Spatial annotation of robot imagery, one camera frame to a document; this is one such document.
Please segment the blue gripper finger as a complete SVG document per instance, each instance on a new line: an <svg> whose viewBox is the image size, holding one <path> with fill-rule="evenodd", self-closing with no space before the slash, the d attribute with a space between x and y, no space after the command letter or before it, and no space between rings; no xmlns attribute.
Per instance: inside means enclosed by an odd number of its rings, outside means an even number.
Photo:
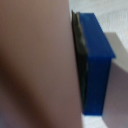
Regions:
<svg viewBox="0 0 128 128"><path fill-rule="evenodd" d="M82 113L101 116L115 54L93 13L72 13L72 30Z"/></svg>

